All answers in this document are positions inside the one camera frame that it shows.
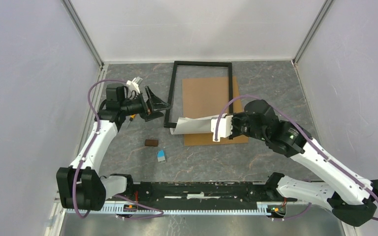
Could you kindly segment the black picture frame with photo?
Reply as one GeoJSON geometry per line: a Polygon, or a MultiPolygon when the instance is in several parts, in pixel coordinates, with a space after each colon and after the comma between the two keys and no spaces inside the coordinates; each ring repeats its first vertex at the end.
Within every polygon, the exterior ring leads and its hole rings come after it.
{"type": "MultiPolygon", "coordinates": [[[[179,66],[202,66],[202,67],[225,67],[227,68],[227,75],[228,75],[228,101],[234,98],[233,95],[233,71],[232,71],[232,63],[231,62],[216,62],[216,61],[181,61],[176,60],[173,64],[172,69],[172,76],[168,94],[168,103],[173,107],[173,100],[174,100],[174,91],[175,91],[175,82],[176,82],[176,75],[177,69],[179,66]]],[[[177,123],[171,122],[171,108],[166,111],[164,115],[164,128],[176,128],[177,123]]]]}

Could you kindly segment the orange handled screwdriver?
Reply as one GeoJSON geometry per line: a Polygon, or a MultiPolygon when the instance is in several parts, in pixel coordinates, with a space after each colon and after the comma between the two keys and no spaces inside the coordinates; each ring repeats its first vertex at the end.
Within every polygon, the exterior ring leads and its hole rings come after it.
{"type": "Polygon", "coordinates": [[[131,115],[131,116],[128,118],[128,120],[127,120],[127,124],[126,124],[126,129],[127,129],[127,128],[129,127],[129,125],[134,121],[135,117],[136,117],[136,114],[133,114],[133,115],[131,115]]]}

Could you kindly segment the small brown wooden block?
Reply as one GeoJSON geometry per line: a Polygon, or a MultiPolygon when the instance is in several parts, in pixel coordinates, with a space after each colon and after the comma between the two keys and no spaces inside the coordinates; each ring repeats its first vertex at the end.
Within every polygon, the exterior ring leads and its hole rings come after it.
{"type": "Polygon", "coordinates": [[[144,145],[146,147],[158,147],[159,141],[157,139],[146,139],[144,145]]]}

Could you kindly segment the mountain landscape photo print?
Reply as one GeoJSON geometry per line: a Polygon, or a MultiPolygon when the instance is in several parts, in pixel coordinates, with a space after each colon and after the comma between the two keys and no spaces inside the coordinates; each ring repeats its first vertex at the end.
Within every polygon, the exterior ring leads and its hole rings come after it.
{"type": "Polygon", "coordinates": [[[176,128],[170,128],[170,133],[172,135],[212,133],[210,130],[210,120],[215,116],[203,118],[179,118],[176,128]]]}

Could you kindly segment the brown fibreboard backing board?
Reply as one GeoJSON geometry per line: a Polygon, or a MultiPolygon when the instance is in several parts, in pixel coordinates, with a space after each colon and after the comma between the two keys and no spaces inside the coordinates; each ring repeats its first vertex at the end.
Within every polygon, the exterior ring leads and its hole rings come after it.
{"type": "MultiPolygon", "coordinates": [[[[183,117],[203,118],[218,115],[231,100],[227,77],[186,78],[182,79],[183,117]]],[[[232,140],[213,141],[212,133],[185,134],[185,146],[208,146],[244,144],[249,139],[239,136],[232,140]]]]}

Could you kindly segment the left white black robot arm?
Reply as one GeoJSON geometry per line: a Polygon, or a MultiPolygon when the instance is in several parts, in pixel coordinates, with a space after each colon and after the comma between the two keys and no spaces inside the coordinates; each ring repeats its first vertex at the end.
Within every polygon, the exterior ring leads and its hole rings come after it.
{"type": "Polygon", "coordinates": [[[131,175],[111,174],[99,176],[106,151],[117,136],[126,118],[138,114],[144,121],[163,117],[171,105],[157,97],[149,87],[143,95],[138,84],[111,83],[106,87],[106,98],[95,114],[92,131],[77,157],[68,167],[56,173],[58,192],[63,208],[101,210],[105,201],[116,195],[130,200],[135,194],[131,175]]]}

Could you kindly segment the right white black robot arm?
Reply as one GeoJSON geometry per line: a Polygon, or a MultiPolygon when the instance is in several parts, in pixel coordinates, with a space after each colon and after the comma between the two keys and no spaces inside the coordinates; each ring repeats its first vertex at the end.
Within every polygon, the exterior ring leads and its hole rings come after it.
{"type": "Polygon", "coordinates": [[[273,152],[303,165],[320,178],[320,182],[307,182],[272,173],[264,188],[269,200],[284,197],[306,201],[354,227],[375,219],[378,179],[369,180],[346,167],[296,122],[279,119],[265,100],[253,100],[243,112],[232,114],[231,128],[230,138],[261,140],[273,152]]]}

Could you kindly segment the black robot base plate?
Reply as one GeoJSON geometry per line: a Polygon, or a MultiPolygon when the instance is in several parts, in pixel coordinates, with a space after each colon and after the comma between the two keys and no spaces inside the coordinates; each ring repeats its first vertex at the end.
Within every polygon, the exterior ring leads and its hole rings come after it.
{"type": "Polygon", "coordinates": [[[135,182],[123,196],[161,210],[244,210],[258,202],[296,202],[263,182],[135,182]]]}

